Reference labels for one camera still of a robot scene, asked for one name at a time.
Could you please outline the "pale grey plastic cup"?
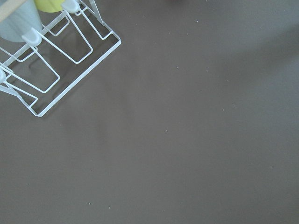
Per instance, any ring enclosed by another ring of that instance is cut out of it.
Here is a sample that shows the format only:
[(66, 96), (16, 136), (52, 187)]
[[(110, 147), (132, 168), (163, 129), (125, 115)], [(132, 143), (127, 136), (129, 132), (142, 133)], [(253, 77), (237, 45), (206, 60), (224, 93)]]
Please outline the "pale grey plastic cup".
[(35, 2), (27, 0), (0, 22), (0, 36), (11, 42), (24, 42), (22, 36), (32, 28), (41, 32), (43, 27)]

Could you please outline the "yellow plastic cup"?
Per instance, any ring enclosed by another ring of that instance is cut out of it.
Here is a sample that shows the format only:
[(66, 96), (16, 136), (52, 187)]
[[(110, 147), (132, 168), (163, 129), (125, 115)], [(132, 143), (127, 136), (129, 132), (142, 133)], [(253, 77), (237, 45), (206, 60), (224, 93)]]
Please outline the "yellow plastic cup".
[(64, 0), (34, 0), (36, 8), (46, 13), (56, 13), (62, 10)]

